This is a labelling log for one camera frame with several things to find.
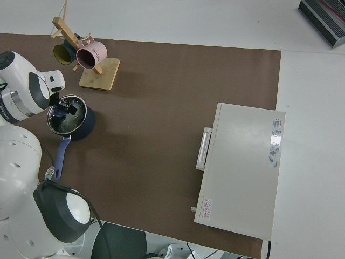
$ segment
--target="mug handle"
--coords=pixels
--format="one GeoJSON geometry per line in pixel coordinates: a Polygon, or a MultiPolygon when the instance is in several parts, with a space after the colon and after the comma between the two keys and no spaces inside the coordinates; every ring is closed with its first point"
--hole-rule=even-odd
{"type": "Polygon", "coordinates": [[[71,135],[69,137],[63,137],[60,143],[60,146],[58,148],[58,154],[56,157],[56,162],[55,162],[54,180],[59,180],[63,174],[65,151],[68,145],[70,144],[70,142],[71,142],[71,135]]]}
{"type": "Polygon", "coordinates": [[[83,41],[85,41],[85,40],[87,40],[87,39],[90,39],[90,43],[94,43],[94,42],[95,42],[95,40],[93,39],[92,35],[89,34],[86,38],[80,39],[80,40],[79,40],[79,47],[80,47],[80,48],[85,47],[85,45],[83,44],[83,41]]]}

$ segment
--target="white box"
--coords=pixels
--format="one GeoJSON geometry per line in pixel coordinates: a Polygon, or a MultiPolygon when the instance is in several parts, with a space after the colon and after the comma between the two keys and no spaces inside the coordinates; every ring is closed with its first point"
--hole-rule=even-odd
{"type": "Polygon", "coordinates": [[[194,221],[270,240],[285,113],[218,104],[194,221]]]}

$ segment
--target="mug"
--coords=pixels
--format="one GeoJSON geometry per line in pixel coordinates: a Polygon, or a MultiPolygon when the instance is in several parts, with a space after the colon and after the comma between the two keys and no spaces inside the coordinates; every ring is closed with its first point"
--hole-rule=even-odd
{"type": "Polygon", "coordinates": [[[56,60],[63,65],[69,65],[76,60],[77,51],[67,40],[64,40],[63,43],[56,45],[53,49],[53,52],[56,60]]]}
{"type": "Polygon", "coordinates": [[[99,63],[107,58],[107,48],[101,42],[95,42],[92,35],[79,40],[79,47],[77,51],[77,61],[85,69],[93,69],[99,63]],[[90,43],[84,45],[83,41],[88,40],[90,43]]]}

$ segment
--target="brown table mat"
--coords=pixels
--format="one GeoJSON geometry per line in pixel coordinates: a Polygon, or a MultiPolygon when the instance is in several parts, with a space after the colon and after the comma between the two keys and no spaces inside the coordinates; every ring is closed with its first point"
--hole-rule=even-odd
{"type": "MultiPolygon", "coordinates": [[[[61,39],[0,34],[38,70],[61,70],[66,89],[93,109],[96,125],[67,149],[65,183],[91,199],[103,220],[260,257],[261,240],[194,223],[202,171],[195,169],[203,128],[218,102],[275,109],[280,51],[102,39],[121,65],[109,92],[78,86],[82,69],[53,56],[61,39]]],[[[61,137],[46,112],[18,124],[56,156],[61,137]]],[[[42,155],[40,179],[49,166],[42,155]]]]}

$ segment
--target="wooden base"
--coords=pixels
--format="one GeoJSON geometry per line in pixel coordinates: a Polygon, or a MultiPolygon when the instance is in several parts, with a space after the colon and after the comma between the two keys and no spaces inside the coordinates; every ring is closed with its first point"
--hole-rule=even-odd
{"type": "Polygon", "coordinates": [[[110,91],[113,87],[120,61],[117,58],[106,58],[100,63],[100,66],[103,68],[102,74],[96,74],[92,69],[84,69],[79,85],[85,88],[110,91]]]}

